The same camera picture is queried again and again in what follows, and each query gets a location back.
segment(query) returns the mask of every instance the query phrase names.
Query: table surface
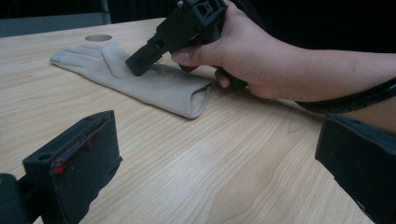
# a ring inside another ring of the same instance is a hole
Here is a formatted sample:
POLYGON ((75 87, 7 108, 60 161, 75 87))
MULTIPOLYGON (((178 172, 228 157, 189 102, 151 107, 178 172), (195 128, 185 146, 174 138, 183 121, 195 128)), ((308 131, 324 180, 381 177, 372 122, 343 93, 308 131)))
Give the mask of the table surface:
MULTIPOLYGON (((372 223, 314 158, 323 117, 293 102, 216 87, 203 115, 184 119, 49 62, 106 43, 88 35, 132 54, 162 20, 0 38, 0 173, 21 178, 24 158, 114 110, 123 162, 81 223, 372 223)), ((168 53, 160 63, 177 66, 168 53)))

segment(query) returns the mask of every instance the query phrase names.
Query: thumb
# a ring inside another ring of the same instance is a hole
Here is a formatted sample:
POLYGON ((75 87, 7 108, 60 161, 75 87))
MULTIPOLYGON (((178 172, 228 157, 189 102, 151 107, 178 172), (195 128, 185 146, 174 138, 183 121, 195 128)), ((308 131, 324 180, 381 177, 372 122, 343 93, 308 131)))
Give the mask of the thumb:
POLYGON ((172 60, 183 66, 215 65, 207 45, 186 47, 172 53, 172 60))

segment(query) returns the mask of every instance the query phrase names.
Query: fabric glove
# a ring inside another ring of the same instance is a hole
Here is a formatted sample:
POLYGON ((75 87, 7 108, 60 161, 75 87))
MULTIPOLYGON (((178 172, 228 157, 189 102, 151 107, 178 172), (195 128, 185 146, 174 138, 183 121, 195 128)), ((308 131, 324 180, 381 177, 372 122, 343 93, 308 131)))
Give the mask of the fabric glove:
POLYGON ((163 64, 154 64, 143 76, 136 77, 125 63, 129 57, 118 44, 110 42, 105 46, 62 49, 49 60, 93 82, 180 116, 195 119, 204 112, 214 80, 163 64))

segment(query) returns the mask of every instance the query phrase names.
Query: hand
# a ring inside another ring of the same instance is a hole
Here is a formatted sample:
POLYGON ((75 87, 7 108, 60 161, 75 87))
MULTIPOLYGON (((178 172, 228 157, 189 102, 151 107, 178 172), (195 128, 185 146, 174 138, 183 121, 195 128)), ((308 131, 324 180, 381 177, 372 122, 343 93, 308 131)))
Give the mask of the hand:
MULTIPOLYGON (((222 67, 232 76, 247 81, 253 94, 262 98, 278 97, 274 87, 283 82, 279 66, 286 64, 285 57, 291 55, 293 47, 272 38, 232 2, 225 2, 229 7, 221 38, 207 45, 181 49, 172 54, 172 59, 188 67, 222 67)), ((230 80, 220 70, 216 78, 221 87, 230 85, 230 80)))

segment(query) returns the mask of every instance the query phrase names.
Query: circular hole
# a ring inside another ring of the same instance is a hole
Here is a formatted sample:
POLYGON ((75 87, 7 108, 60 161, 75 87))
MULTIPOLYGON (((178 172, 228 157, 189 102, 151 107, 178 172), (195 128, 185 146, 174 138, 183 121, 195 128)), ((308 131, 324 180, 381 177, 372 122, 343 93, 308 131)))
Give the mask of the circular hole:
POLYGON ((111 35, 87 35, 85 37, 86 40, 94 42, 107 41, 111 38, 113 38, 111 35))
POLYGON ((50 158, 50 154, 44 154, 44 155, 41 155, 40 157, 38 157, 38 160, 39 161, 44 161, 44 160, 47 160, 49 158, 50 158))

